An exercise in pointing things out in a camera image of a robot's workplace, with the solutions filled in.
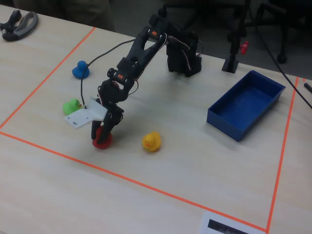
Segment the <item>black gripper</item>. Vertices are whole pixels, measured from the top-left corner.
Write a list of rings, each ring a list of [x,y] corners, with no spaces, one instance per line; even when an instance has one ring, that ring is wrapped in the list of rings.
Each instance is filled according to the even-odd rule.
[[[111,133],[111,130],[122,120],[124,110],[117,106],[118,102],[125,101],[129,96],[129,82],[126,80],[120,89],[116,81],[105,80],[98,90],[100,103],[107,109],[102,121],[92,121],[91,139],[97,139],[97,144],[103,144]]]

